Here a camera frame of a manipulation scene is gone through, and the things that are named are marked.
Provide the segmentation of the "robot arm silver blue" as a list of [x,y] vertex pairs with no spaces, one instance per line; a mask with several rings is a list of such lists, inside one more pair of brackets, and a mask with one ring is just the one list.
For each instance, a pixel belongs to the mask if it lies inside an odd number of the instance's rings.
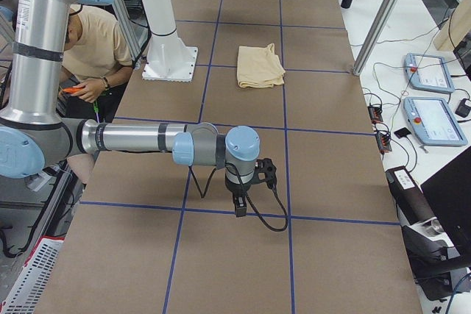
[[87,182],[97,151],[169,152],[181,165],[224,169],[235,214],[245,215],[252,185],[277,184],[272,161],[258,156],[254,129],[223,135],[211,124],[113,124],[133,61],[118,21],[104,10],[112,1],[19,0],[1,175],[24,178],[67,160]]

